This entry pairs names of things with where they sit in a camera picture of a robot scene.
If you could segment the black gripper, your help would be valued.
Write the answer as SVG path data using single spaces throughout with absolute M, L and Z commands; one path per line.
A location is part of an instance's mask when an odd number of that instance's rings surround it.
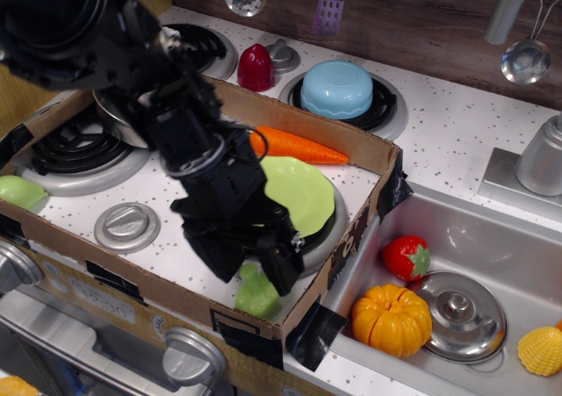
M 209 152 L 197 160 L 169 165 L 169 176 L 187 197 L 174 201 L 184 237 L 212 273 L 228 283 L 245 260 L 256 256 L 279 296 L 287 296 L 304 261 L 288 210 L 265 194 L 266 175 L 251 149 Z

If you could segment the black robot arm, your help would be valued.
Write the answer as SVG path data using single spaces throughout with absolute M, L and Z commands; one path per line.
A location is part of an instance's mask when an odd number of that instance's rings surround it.
M 162 156 L 186 197 L 171 208 L 223 281 L 252 250 L 280 295 L 304 269 L 286 208 L 265 194 L 247 127 L 221 117 L 187 47 L 138 0 L 1 0 L 2 63 L 47 90 L 92 90 Z

